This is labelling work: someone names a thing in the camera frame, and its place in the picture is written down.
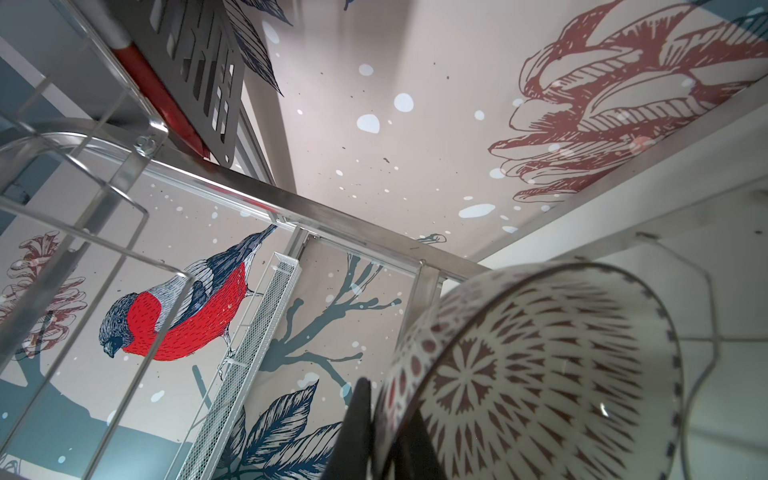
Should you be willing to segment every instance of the metal frame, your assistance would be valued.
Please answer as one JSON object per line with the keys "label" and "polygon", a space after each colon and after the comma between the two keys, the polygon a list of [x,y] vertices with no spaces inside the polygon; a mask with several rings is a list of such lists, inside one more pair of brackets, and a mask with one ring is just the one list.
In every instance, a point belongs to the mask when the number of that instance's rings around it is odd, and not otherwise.
{"label": "metal frame", "polygon": [[690,417],[701,388],[715,368],[717,368],[717,364],[720,361],[720,347],[723,343],[768,343],[768,337],[721,335],[712,276],[701,265],[688,260],[678,252],[663,245],[659,240],[703,227],[717,219],[728,217],[734,207],[742,207],[748,204],[762,204],[768,207],[768,176],[752,180],[634,227],[587,243],[552,259],[591,261],[628,250],[638,245],[647,244],[665,252],[672,259],[703,278],[707,285],[711,334],[709,336],[677,337],[681,342],[708,342],[712,344],[712,359],[708,362],[702,373],[694,380],[683,408],[683,420],[680,428],[680,465],[685,480],[692,480],[693,478],[690,470],[690,450],[688,445],[688,437],[691,431]]}

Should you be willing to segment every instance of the red flower illustration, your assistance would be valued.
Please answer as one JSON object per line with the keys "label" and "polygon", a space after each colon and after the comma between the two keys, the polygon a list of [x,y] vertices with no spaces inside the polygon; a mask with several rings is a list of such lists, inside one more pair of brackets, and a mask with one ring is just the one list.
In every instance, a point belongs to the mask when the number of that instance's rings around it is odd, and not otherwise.
{"label": "red flower illustration", "polygon": [[574,18],[529,58],[509,126],[488,151],[563,201],[768,73],[768,13],[733,22],[689,2],[617,0]]}
{"label": "red flower illustration", "polygon": [[[12,279],[20,279],[15,285],[8,285],[0,296],[0,323],[4,322],[13,311],[18,300],[35,282],[45,264],[50,260],[58,248],[56,240],[58,231],[48,232],[45,235],[25,240],[18,247],[27,250],[27,253],[16,260],[8,269],[8,276]],[[82,300],[85,292],[77,287],[85,281],[82,276],[67,279],[58,289],[58,293],[48,306],[44,316],[38,319],[35,328],[29,333],[22,343],[18,353],[33,358],[42,350],[47,350],[61,342],[69,333],[69,325],[75,318],[76,312],[84,310],[87,303]]]}

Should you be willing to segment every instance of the illustrated bird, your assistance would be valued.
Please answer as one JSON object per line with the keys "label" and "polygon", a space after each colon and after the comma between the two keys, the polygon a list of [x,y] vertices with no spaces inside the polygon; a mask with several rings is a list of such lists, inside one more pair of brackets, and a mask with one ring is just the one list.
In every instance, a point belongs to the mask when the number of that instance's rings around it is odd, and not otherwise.
{"label": "illustrated bird", "polygon": [[[154,357],[156,360],[183,358],[219,336],[230,345],[230,322],[243,298],[253,295],[246,283],[253,255],[275,229],[276,225],[270,225],[227,251],[198,260],[185,269],[195,275],[196,280],[183,299]],[[115,353],[123,349],[146,356],[183,287],[184,279],[175,276],[115,302],[99,329],[98,339],[104,353],[114,358]]]}

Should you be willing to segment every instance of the blue leaf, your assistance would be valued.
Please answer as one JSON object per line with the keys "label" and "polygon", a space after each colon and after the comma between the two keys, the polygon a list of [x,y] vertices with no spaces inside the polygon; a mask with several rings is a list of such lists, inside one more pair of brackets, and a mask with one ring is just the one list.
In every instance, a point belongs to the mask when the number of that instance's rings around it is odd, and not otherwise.
{"label": "blue leaf", "polygon": [[288,22],[288,18],[286,18],[285,12],[283,12],[283,9],[280,7],[280,5],[277,4],[277,0],[241,0],[244,4],[250,5],[252,7],[256,7],[262,12],[266,12],[270,15],[272,15],[275,18],[279,18],[283,22],[286,22],[288,25],[291,25],[291,22]]}
{"label": "blue leaf", "polygon": [[316,388],[317,382],[272,402],[250,431],[248,447],[240,463],[261,468],[274,454],[301,435],[310,415]]}
{"label": "blue leaf", "polygon": [[264,465],[267,480],[317,480],[336,443],[341,422],[320,427],[314,433],[293,440]]}
{"label": "blue leaf", "polygon": [[245,445],[245,408],[240,407],[240,414],[235,419],[230,438],[221,452],[221,458],[219,458],[216,468],[229,466],[240,455],[243,445]]}
{"label": "blue leaf", "polygon": [[240,53],[243,61],[248,68],[256,72],[272,88],[280,92],[277,86],[275,72],[272,69],[270,56],[266,52],[266,46],[261,41],[261,37],[256,32],[253,24],[243,12],[243,9],[237,3],[237,0],[224,0],[224,7],[232,21],[232,29],[237,37],[237,44],[240,46]]}

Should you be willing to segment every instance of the splatter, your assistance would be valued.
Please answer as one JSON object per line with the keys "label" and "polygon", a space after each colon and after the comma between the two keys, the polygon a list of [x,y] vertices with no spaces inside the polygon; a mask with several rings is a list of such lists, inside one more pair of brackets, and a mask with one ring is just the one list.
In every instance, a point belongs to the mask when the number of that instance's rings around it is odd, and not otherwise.
{"label": "splatter", "polygon": [[413,110],[413,98],[408,94],[399,94],[395,97],[395,108],[406,113]]}
{"label": "splatter", "polygon": [[339,389],[339,396],[341,398],[346,397],[349,395],[349,392],[352,391],[352,384],[347,382],[341,389]]}
{"label": "splatter", "polygon": [[304,374],[304,378],[297,381],[296,383],[299,385],[299,388],[302,389],[305,386],[309,385],[310,383],[314,383],[319,379],[320,379],[320,376],[317,375],[315,372],[307,372],[306,374]]}
{"label": "splatter", "polygon": [[461,218],[476,218],[476,217],[484,217],[485,215],[488,215],[496,208],[495,205],[492,204],[477,204],[472,205],[471,207],[466,207],[463,210],[460,210],[458,212],[458,215]]}
{"label": "splatter", "polygon": [[264,28],[264,34],[266,37],[272,42],[272,43],[280,43],[280,37],[277,34],[277,31],[275,31],[275,28],[267,23],[266,20],[261,21],[261,26]]}
{"label": "splatter", "polygon": [[357,127],[370,134],[379,133],[379,118],[374,114],[365,114],[357,119]]}

